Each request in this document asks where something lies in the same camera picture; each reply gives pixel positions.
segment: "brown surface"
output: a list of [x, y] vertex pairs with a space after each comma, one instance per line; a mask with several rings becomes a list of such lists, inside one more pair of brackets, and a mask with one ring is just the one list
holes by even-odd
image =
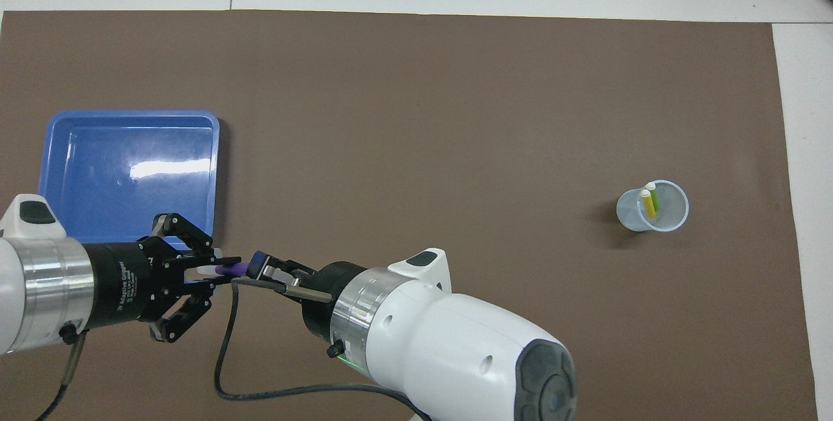
[[[456, 291], [568, 346], [579, 421], [815, 419], [768, 25], [6, 12], [0, 107], [4, 204], [38, 187], [59, 111], [211, 110], [226, 253], [381, 266], [444, 248]], [[672, 234], [616, 222], [652, 178], [689, 195]], [[408, 419], [369, 394], [218, 400], [228, 302], [173, 345], [142, 323], [92, 333], [54, 419]], [[294, 303], [244, 290], [241, 310], [229, 388], [362, 380]], [[67, 352], [0, 358], [0, 418], [39, 413]]]

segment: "cup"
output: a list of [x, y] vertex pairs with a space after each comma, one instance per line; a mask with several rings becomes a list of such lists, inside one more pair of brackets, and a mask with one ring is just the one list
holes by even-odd
[[688, 197], [679, 185], [668, 180], [655, 180], [654, 184], [657, 185], [657, 200], [660, 205], [656, 219], [648, 219], [646, 215], [639, 197], [643, 187], [622, 193], [616, 203], [619, 222], [631, 231], [671, 232], [688, 219]]

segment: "marker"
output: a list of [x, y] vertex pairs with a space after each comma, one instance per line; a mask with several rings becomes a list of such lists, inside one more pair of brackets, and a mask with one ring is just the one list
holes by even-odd
[[645, 189], [651, 193], [651, 202], [654, 203], [654, 212], [660, 210], [660, 197], [657, 195], [657, 184], [649, 182], [645, 184]]
[[654, 202], [651, 201], [651, 192], [642, 189], [642, 192], [639, 192], [639, 198], [642, 199], [642, 205], [645, 207], [648, 219], [657, 219], [657, 211], [654, 210]]

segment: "black cable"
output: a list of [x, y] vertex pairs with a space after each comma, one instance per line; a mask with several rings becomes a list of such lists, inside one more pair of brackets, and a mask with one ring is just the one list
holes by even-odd
[[55, 394], [55, 397], [53, 398], [53, 403], [50, 403], [47, 409], [45, 409], [35, 421], [44, 421], [44, 419], [51, 415], [51, 412], [55, 411], [61, 400], [63, 400], [63, 396], [66, 394], [66, 388], [69, 387], [69, 383], [72, 382], [72, 376], [75, 375], [75, 367], [78, 365], [78, 359], [81, 358], [81, 351], [84, 350], [84, 341], [86, 339], [87, 332], [81, 332], [81, 334], [78, 335], [78, 339], [75, 340], [74, 344], [72, 344], [69, 359], [66, 360], [66, 367], [63, 370], [61, 386], [57, 389], [57, 394]]
[[220, 373], [223, 371], [223, 361], [226, 359], [226, 351], [228, 343], [232, 339], [232, 330], [234, 329], [234, 321], [238, 316], [238, 300], [240, 299], [238, 293], [237, 280], [232, 280], [232, 311], [229, 313], [228, 325], [226, 326], [226, 334], [223, 336], [223, 344], [220, 346], [220, 353], [217, 355], [217, 364], [214, 366], [214, 391], [224, 400], [235, 402], [266, 400], [267, 398], [281, 398], [290, 397], [302, 394], [314, 394], [315, 392], [373, 392], [373, 394], [381, 394], [386, 397], [404, 404], [409, 409], [413, 410], [417, 416], [423, 421], [431, 421], [431, 417], [420, 411], [419, 408], [411, 403], [405, 395], [390, 390], [389, 388], [379, 387], [377, 385], [367, 385], [366, 383], [325, 383], [324, 385], [307, 385], [305, 387], [285, 388], [283, 390], [274, 390], [271, 392], [254, 392], [254, 394], [229, 394], [223, 390], [220, 385]]
[[62, 383], [61, 387], [57, 389], [57, 394], [55, 394], [55, 397], [53, 398], [53, 403], [50, 403], [47, 409], [45, 409], [44, 412], [41, 413], [41, 415], [38, 416], [38, 419], [36, 419], [35, 421], [44, 421], [44, 419], [48, 418], [51, 415], [51, 412], [55, 411], [61, 400], [63, 400], [63, 395], [65, 393], [66, 385]]

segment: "plastic tray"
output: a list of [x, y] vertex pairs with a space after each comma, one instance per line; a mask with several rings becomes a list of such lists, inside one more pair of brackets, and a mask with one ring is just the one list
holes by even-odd
[[38, 192], [82, 243], [135, 241], [158, 213], [213, 234], [219, 140], [206, 111], [62, 112], [49, 123]]

